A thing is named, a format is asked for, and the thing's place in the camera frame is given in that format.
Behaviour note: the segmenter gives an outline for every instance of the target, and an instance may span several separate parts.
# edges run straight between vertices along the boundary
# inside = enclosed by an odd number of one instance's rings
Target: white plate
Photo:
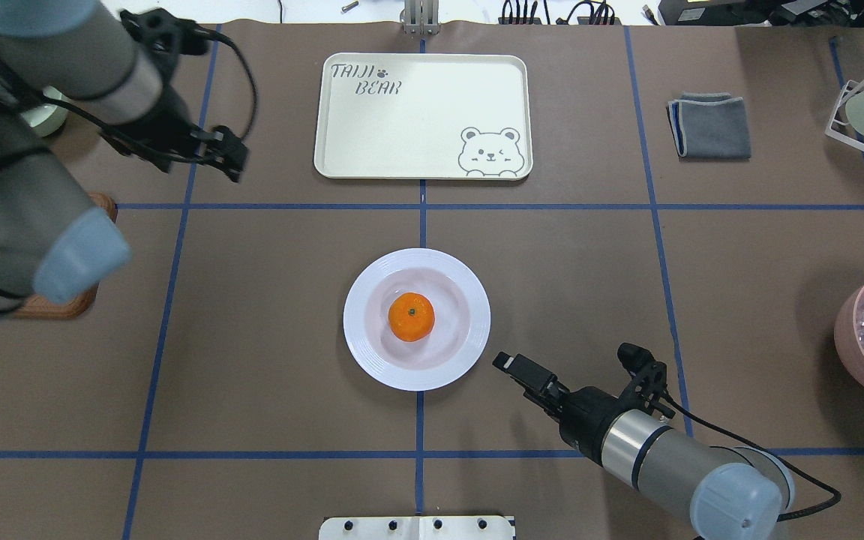
[[[527,79],[513,55],[332,55],[322,66],[316,170],[521,180],[532,170]]]
[[[412,343],[389,328],[389,307],[406,292],[428,298],[435,325]],[[438,250],[406,249],[382,256],[362,271],[343,312],[346,343],[355,361],[378,382],[399,390],[431,390],[452,383],[476,364],[489,339],[489,298],[476,274]]]

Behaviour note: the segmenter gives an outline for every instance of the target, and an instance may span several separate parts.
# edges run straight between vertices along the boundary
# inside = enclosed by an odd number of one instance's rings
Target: robotic arm
[[[707,447],[673,430],[665,364],[623,343],[622,366],[633,376],[618,397],[587,386],[569,391],[555,373],[523,355],[501,352],[493,366],[525,388],[525,397],[559,423],[566,444],[663,509],[691,523],[706,540],[764,540],[795,484],[778,458],[755,448]]]
[[[98,0],[0,0],[0,318],[33,293],[68,302],[131,256],[18,115],[49,102],[44,86],[74,100],[120,153],[162,171],[172,161],[207,164],[237,182],[245,165],[242,140],[225,126],[193,124],[169,85],[179,55],[205,54],[209,41],[234,44],[165,10],[122,18]]]

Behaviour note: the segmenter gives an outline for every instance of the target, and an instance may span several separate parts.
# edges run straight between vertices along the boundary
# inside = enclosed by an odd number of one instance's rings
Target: bear illustration
[[[511,127],[499,133],[482,133],[476,127],[462,130],[466,145],[459,154],[459,167],[469,177],[514,178],[525,167],[525,157],[518,150],[519,134]]]

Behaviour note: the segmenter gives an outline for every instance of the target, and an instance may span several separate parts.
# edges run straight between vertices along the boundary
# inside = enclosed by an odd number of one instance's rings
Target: brown table surface
[[[316,174],[323,61],[418,52],[399,25],[223,30],[261,91],[242,184],[160,174],[78,118],[52,141],[119,203],[134,260],[78,320],[0,324],[0,538],[315,538],[326,516],[418,510],[514,515],[521,538],[690,539],[489,365],[525,353],[618,392],[622,341],[678,372],[700,416],[842,490],[790,537],[864,537],[864,388],[831,340],[864,283],[864,160],[823,135],[864,30],[446,24],[426,52],[528,66],[535,168],[513,184]],[[241,130],[229,50],[175,85]],[[751,160],[679,160],[681,92],[744,96]],[[371,379],[342,329],[357,274],[409,247],[465,261],[493,311],[480,362],[418,394]],[[798,507],[823,499],[798,488]]]

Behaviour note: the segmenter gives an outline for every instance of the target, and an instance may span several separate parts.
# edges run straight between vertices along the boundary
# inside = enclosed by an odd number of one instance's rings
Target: blue joint cap
[[[706,540],[766,540],[781,508],[779,486],[750,465],[727,463],[699,483],[689,518]]]
[[[65,304],[129,263],[131,249],[98,206],[87,209],[58,236],[31,282],[53,304]]]
[[[0,35],[48,38],[64,34],[89,20],[98,7],[99,0],[0,0]]]
[[[785,507],[782,509],[783,512],[789,512],[792,509],[793,503],[795,503],[795,478],[792,478],[792,471],[789,471],[788,467],[782,464],[781,461],[775,455],[769,454],[768,451],[761,451],[758,448],[752,448],[750,445],[741,445],[737,448],[744,448],[745,450],[749,450],[752,452],[757,452],[758,454],[763,455],[765,458],[768,458],[769,461],[772,461],[772,465],[775,465],[775,468],[778,469],[779,472],[783,476],[785,476],[785,483],[789,487],[789,500],[785,503]]]

